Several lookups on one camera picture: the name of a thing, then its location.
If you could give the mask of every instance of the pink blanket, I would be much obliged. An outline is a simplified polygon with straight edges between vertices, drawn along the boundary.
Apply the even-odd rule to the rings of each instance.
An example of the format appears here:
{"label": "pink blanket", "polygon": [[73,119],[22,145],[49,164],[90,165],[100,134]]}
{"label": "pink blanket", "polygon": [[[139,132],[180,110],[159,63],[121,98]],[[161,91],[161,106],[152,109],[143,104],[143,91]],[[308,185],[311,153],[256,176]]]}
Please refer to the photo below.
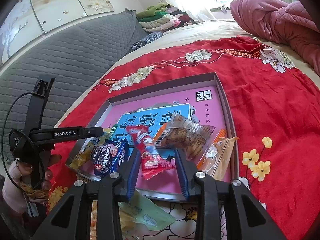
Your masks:
{"label": "pink blanket", "polygon": [[230,10],[242,29],[289,45],[320,76],[320,33],[300,2],[234,0]]}

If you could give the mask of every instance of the light green bag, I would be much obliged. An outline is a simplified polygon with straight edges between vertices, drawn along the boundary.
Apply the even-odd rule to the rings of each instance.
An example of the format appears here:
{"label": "light green bag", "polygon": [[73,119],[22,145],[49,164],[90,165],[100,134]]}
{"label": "light green bag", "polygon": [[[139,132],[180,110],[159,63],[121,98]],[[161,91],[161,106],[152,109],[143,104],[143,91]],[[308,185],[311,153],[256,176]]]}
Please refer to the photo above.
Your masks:
{"label": "light green bag", "polygon": [[119,202],[119,209],[134,217],[136,223],[145,224],[151,231],[161,231],[176,220],[137,190],[129,203]]}

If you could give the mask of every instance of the clear plastic bag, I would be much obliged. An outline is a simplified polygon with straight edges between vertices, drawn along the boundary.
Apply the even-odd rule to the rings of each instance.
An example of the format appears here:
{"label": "clear plastic bag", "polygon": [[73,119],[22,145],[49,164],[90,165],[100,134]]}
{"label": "clear plastic bag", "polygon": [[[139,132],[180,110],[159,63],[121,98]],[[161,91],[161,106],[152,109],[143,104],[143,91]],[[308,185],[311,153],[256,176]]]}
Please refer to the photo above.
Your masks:
{"label": "clear plastic bag", "polygon": [[201,125],[173,113],[171,120],[159,129],[153,141],[157,147],[183,148],[187,160],[198,164],[213,143],[214,129],[211,125]]}

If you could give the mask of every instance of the yellow snack package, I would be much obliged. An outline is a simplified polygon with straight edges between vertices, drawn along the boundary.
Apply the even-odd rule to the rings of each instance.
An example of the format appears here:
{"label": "yellow snack package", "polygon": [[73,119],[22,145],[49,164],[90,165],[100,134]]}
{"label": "yellow snack package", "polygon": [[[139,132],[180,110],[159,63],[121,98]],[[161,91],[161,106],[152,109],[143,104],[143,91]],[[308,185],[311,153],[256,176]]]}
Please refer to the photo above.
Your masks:
{"label": "yellow snack package", "polygon": [[78,169],[81,165],[85,164],[89,160],[93,148],[95,146],[102,145],[109,137],[110,130],[110,128],[105,128],[103,129],[103,135],[101,135],[100,137],[91,138],[91,140],[82,147],[80,152],[72,160],[69,166],[73,169]]}

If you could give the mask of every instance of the metal screw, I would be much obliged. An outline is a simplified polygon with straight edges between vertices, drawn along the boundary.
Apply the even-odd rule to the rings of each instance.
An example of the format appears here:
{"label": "metal screw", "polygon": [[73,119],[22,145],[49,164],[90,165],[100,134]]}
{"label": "metal screw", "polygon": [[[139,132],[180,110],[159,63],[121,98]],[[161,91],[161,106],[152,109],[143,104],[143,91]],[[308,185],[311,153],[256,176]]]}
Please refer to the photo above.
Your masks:
{"label": "metal screw", "polygon": [[205,173],[202,172],[202,171],[198,171],[198,172],[196,173],[196,176],[197,176],[198,178],[202,179],[202,178],[205,177]]}
{"label": "metal screw", "polygon": [[239,181],[239,179],[234,179],[234,180],[232,181],[232,184],[233,184],[234,186],[236,186],[236,187],[239,187],[239,186],[241,185],[241,181]]}
{"label": "metal screw", "polygon": [[81,179],[78,179],[78,180],[75,181],[75,186],[76,187],[80,187],[80,186],[82,186],[82,184],[83,184],[83,180],[81,180]]}
{"label": "metal screw", "polygon": [[120,176],[120,174],[117,173],[117,172],[113,172],[113,173],[110,174],[110,177],[111,177],[112,179],[116,179],[116,178],[118,178],[119,176]]}

